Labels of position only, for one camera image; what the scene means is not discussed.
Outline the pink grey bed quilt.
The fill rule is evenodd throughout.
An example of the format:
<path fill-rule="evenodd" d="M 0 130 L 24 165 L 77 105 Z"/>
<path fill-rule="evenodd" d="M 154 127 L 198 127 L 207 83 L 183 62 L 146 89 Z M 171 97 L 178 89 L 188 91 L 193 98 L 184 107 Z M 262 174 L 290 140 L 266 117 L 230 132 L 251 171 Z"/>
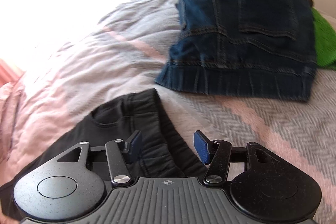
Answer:
<path fill-rule="evenodd" d="M 95 33 L 1 88 L 1 183 L 10 181 L 98 105 L 155 87 L 179 32 L 177 0 L 131 0 Z M 317 71 L 307 103 L 177 93 L 156 87 L 188 145 L 193 133 L 256 141 L 313 177 L 318 223 L 335 223 L 335 71 Z"/>

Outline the green plush toy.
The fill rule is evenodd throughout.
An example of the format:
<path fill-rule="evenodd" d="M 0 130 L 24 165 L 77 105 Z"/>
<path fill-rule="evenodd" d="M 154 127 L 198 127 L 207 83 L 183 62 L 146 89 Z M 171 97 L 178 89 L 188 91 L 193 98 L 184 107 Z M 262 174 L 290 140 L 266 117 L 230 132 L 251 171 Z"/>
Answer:
<path fill-rule="evenodd" d="M 335 18 L 312 8 L 315 30 L 317 65 L 335 71 L 336 43 Z"/>

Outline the black sweatpants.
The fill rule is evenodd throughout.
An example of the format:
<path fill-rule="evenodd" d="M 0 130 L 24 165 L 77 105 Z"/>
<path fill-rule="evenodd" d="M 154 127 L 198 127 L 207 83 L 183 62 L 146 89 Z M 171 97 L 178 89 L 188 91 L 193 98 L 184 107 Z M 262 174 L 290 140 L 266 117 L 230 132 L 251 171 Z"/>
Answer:
<path fill-rule="evenodd" d="M 73 129 L 61 136 L 45 152 L 30 160 L 9 182 L 1 186 L 1 208 L 5 216 L 20 221 L 15 206 L 15 183 L 25 174 L 80 141 L 94 147 L 115 139 L 127 139 L 135 131 L 142 134 L 138 160 L 127 166 L 132 178 L 197 177 L 207 169 L 174 128 L 155 89 L 119 96 L 95 108 Z"/>

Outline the blue denim jeans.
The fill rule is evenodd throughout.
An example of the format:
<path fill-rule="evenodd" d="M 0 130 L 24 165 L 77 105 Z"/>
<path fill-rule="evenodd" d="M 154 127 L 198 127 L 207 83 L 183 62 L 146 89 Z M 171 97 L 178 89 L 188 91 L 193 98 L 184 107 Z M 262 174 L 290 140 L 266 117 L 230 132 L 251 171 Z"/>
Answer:
<path fill-rule="evenodd" d="M 178 0 L 181 33 L 156 83 L 306 102 L 317 70 L 309 0 Z"/>

